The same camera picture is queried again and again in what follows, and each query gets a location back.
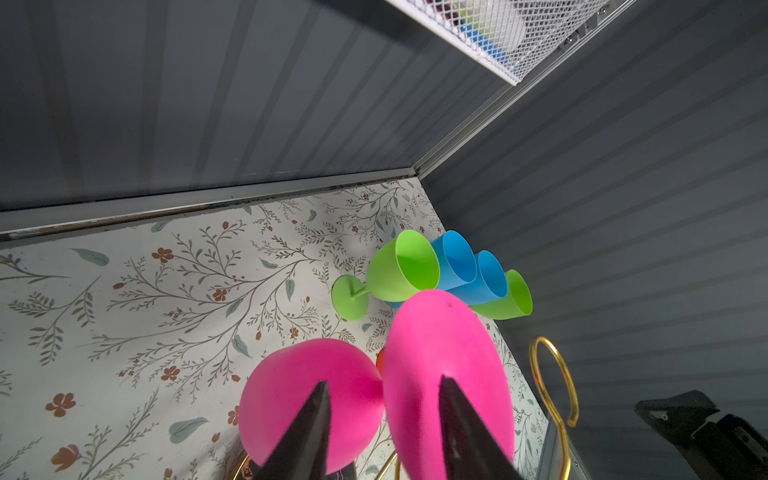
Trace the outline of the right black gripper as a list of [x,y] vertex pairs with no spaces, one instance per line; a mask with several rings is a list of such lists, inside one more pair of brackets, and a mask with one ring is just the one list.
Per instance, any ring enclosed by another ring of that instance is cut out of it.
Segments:
[[635,414],[677,449],[701,479],[765,479],[767,439],[733,414],[720,412],[703,392],[691,390],[665,399],[643,400]]

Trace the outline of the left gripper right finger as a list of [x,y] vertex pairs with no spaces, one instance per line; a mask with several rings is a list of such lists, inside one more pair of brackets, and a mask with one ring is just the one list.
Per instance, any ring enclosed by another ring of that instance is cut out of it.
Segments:
[[453,378],[441,377],[438,405],[448,480],[522,480]]

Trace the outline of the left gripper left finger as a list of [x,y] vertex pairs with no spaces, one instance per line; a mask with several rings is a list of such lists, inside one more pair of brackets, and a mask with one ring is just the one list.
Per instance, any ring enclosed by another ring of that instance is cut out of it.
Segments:
[[328,383],[318,382],[255,479],[324,479],[331,426]]

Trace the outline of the pink wine glass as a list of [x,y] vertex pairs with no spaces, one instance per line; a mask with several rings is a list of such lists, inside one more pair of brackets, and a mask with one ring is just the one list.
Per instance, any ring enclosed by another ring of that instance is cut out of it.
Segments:
[[381,366],[335,339],[308,340],[268,355],[245,384],[240,439],[250,458],[264,466],[312,390],[325,382],[331,411],[327,472],[356,460],[386,421],[408,474],[444,479],[442,378],[456,381],[504,459],[511,461],[514,409],[501,359],[475,313],[438,290],[418,293],[398,310]]

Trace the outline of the blue wine glass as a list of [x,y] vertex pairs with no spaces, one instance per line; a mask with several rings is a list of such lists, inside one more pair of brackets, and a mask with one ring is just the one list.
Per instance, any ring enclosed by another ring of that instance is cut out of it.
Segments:
[[475,279],[477,268],[474,266],[472,249],[459,233],[448,231],[429,242],[437,254],[440,266],[440,280],[434,290],[449,290]]
[[491,252],[482,250],[475,255],[475,265],[476,278],[448,292],[468,306],[503,299],[508,293],[508,281],[499,260]]

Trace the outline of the blue wine glass front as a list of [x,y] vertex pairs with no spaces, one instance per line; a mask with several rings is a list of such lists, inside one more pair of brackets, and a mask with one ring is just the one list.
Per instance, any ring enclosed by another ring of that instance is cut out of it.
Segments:
[[440,280],[434,290],[449,290],[475,279],[477,268],[474,266],[472,249],[459,233],[448,231],[429,242],[437,254],[440,266]]

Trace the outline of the light green wine glass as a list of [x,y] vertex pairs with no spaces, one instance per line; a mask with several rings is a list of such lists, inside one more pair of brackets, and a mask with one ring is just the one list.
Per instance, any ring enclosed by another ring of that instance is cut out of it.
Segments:
[[358,321],[367,313],[370,296],[401,303],[436,289],[439,280],[439,261],[430,242],[417,231],[405,230],[372,257],[364,281],[343,275],[334,282],[332,305],[344,320]]

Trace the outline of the red wine glass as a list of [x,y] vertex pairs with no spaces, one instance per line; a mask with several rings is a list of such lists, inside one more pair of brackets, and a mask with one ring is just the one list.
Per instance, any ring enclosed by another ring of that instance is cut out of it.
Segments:
[[385,352],[386,352],[386,348],[385,348],[385,347],[383,347],[383,348],[382,348],[382,349],[381,349],[381,350],[378,352],[378,354],[377,354],[377,356],[376,356],[375,365],[376,365],[376,369],[377,369],[377,371],[378,371],[378,373],[379,373],[379,375],[380,375],[380,376],[383,376],[384,360],[385,360]]

